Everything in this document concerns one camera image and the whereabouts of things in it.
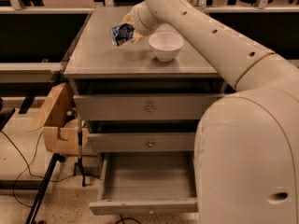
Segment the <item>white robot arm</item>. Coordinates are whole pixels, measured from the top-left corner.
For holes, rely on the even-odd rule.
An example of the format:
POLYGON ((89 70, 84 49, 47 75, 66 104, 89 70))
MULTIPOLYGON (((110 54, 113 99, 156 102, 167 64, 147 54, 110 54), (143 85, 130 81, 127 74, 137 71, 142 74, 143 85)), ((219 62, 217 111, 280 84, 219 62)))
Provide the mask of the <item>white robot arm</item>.
POLYGON ((129 22, 142 35, 171 25, 235 89, 198 124, 200 224, 298 224, 299 69, 192 0, 144 0, 129 22))

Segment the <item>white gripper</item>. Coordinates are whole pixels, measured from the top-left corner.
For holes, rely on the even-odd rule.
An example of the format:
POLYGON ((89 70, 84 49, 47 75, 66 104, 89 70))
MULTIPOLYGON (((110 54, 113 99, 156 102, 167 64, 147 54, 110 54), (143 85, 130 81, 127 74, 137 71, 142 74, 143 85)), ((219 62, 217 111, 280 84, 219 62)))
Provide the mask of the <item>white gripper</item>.
POLYGON ((135 30, 131 39, 132 44, 138 43, 144 36, 154 33, 162 24, 157 17, 155 6, 150 1, 133 6, 130 13, 126 14, 121 22, 133 25, 135 30))

